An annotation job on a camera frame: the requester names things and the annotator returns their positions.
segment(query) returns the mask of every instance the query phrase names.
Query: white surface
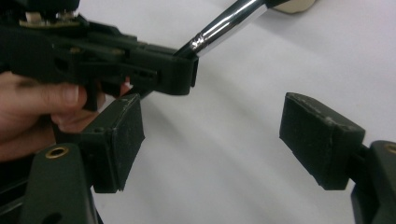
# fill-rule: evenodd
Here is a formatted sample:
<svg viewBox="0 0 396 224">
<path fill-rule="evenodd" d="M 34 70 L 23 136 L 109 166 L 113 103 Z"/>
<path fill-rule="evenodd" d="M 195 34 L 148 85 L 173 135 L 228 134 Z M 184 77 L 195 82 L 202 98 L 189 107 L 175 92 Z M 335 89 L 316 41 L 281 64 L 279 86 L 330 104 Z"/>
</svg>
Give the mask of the white surface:
<svg viewBox="0 0 396 224">
<path fill-rule="evenodd" d="M 92 21 L 180 48 L 233 0 L 81 0 Z M 206 54 L 186 97 L 142 102 L 147 139 L 124 192 L 95 195 L 105 223 L 354 223 L 349 193 L 324 191 L 278 139 L 284 96 L 320 100 L 396 140 L 396 2 L 319 0 L 267 11 Z"/>
</svg>

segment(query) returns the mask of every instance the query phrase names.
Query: finger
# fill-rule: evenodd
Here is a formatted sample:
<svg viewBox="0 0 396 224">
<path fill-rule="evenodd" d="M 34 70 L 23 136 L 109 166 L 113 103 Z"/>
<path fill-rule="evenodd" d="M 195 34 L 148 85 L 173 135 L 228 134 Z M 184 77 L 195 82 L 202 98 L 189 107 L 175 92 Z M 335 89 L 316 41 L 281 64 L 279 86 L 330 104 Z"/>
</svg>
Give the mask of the finger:
<svg viewBox="0 0 396 224">
<path fill-rule="evenodd" d="M 79 119 L 69 120 L 69 122 L 64 122 L 58 125 L 59 129 L 64 133 L 80 133 L 83 131 L 88 124 L 90 124 L 99 113 L 91 113 Z"/>
<path fill-rule="evenodd" d="M 127 84 L 125 84 L 125 83 L 121 84 L 121 86 L 120 86 L 120 96 L 124 95 L 130 89 L 131 88 Z"/>
<path fill-rule="evenodd" d="M 19 86 L 9 108 L 21 115 L 66 113 L 81 109 L 87 100 L 82 87 L 72 84 Z"/>
<path fill-rule="evenodd" d="M 50 125 L 37 123 L 36 126 L 15 138 L 0 143 L 0 162 L 12 161 L 30 155 L 54 144 L 53 131 Z"/>
<path fill-rule="evenodd" d="M 1 84 L 11 84 L 11 83 L 38 83 L 36 80 L 29 77 L 22 77 L 19 75 L 15 75 L 10 71 L 6 71 L 4 73 L 0 73 Z"/>
<path fill-rule="evenodd" d="M 98 109 L 101 108 L 106 102 L 106 95 L 101 91 L 97 95 Z"/>
<path fill-rule="evenodd" d="M 51 118 L 55 124 L 58 125 L 65 125 L 67 123 L 77 122 L 79 120 L 85 119 L 90 117 L 92 114 L 96 115 L 97 112 L 91 112 L 88 110 L 80 110 L 74 113 L 67 113 L 67 114 L 52 114 Z"/>
</svg>

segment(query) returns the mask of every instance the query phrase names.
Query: metal rod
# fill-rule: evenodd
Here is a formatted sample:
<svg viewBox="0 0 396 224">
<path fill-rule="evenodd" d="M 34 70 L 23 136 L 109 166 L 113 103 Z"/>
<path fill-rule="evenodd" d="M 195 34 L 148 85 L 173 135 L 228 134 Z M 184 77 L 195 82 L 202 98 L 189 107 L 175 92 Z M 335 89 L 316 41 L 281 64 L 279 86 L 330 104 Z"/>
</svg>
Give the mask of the metal rod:
<svg viewBox="0 0 396 224">
<path fill-rule="evenodd" d="M 250 21 L 258 18 L 267 10 L 267 2 L 264 0 L 236 1 L 178 50 L 175 56 L 189 59 L 202 57 L 221 41 L 231 36 Z"/>
</svg>

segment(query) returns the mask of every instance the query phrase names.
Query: black plastic mount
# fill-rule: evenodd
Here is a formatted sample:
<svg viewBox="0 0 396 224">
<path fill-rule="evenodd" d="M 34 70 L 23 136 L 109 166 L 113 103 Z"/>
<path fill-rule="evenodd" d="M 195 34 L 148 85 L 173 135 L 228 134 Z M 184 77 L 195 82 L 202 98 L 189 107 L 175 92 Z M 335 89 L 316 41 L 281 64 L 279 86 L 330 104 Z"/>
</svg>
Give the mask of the black plastic mount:
<svg viewBox="0 0 396 224">
<path fill-rule="evenodd" d="M 43 83 L 83 85 L 90 110 L 97 109 L 98 83 L 101 91 L 117 96 L 126 79 L 134 88 L 171 95 L 187 95 L 194 86 L 198 58 L 174 56 L 175 49 L 140 42 L 80 16 L 59 23 L 22 27 L 1 20 L 0 69 Z"/>
<path fill-rule="evenodd" d="M 139 96 L 114 101 L 82 133 L 33 160 L 20 223 L 102 223 L 92 201 L 122 190 L 144 139 Z"/>
<path fill-rule="evenodd" d="M 321 102 L 287 93 L 280 138 L 326 190 L 355 183 L 358 224 L 396 223 L 396 143 L 362 144 L 364 130 Z"/>
</svg>

